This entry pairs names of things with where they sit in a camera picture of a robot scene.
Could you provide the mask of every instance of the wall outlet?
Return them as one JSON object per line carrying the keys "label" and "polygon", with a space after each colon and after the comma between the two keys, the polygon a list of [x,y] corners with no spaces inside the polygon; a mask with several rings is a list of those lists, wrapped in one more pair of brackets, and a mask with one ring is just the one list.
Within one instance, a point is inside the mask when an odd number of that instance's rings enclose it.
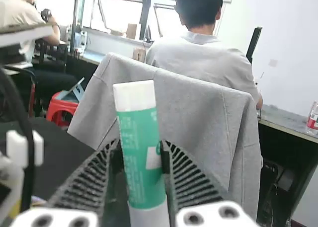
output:
{"label": "wall outlet", "polygon": [[271,59],[269,61],[269,64],[268,64],[270,67],[277,67],[278,65],[278,60],[275,60],[275,59]]}

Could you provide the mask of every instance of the man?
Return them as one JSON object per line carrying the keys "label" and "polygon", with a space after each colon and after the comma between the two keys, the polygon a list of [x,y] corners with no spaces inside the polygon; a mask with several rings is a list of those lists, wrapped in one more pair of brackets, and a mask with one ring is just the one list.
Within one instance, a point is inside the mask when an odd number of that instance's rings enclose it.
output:
{"label": "man", "polygon": [[[38,24],[45,23],[32,4],[34,0],[0,0],[0,27],[8,25],[19,24]],[[51,17],[49,22],[56,23],[55,18]],[[53,25],[53,34],[43,39],[51,45],[59,45],[60,43],[60,29],[58,25]],[[26,55],[28,61],[32,61],[35,41],[27,41],[22,46],[22,52]],[[76,83],[75,77],[58,72],[49,72],[42,69],[30,69],[34,72],[38,81],[38,91],[44,99],[50,100],[51,96],[61,90],[69,90]],[[23,87],[25,79],[22,79],[19,75],[13,77],[18,87]]]}
{"label": "man", "polygon": [[161,38],[150,47],[146,63],[171,72],[248,92],[261,109],[251,64],[237,49],[226,47],[213,31],[223,0],[176,0],[175,10],[188,29],[176,38]]}

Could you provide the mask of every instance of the plastic water bottle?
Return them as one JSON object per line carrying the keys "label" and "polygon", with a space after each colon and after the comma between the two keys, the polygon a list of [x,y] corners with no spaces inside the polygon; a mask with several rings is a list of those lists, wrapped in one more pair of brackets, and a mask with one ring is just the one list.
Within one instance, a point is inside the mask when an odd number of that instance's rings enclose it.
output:
{"label": "plastic water bottle", "polygon": [[313,136],[318,134],[318,102],[314,103],[310,112],[306,126],[306,133]]}

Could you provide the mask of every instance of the green glue stick label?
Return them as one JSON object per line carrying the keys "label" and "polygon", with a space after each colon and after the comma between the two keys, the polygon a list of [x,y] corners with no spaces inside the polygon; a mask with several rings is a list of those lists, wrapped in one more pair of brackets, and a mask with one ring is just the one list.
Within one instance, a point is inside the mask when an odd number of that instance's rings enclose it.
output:
{"label": "green glue stick label", "polygon": [[117,112],[129,204],[151,209],[165,201],[156,108]]}

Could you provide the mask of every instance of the sleeve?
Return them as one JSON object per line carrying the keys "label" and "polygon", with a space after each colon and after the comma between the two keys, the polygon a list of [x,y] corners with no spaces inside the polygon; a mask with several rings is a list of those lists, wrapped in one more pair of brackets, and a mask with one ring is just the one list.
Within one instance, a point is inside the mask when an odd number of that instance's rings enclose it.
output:
{"label": "sleeve", "polygon": [[146,54],[145,63],[151,66],[156,66],[156,60],[155,60],[155,50],[156,50],[156,42],[154,42]]}
{"label": "sleeve", "polygon": [[231,88],[250,93],[257,104],[259,101],[259,92],[256,87],[252,66],[246,56],[237,49],[228,49],[225,77]]}
{"label": "sleeve", "polygon": [[45,23],[42,19],[41,14],[32,5],[23,12],[22,19],[25,24],[34,25],[38,23]]}

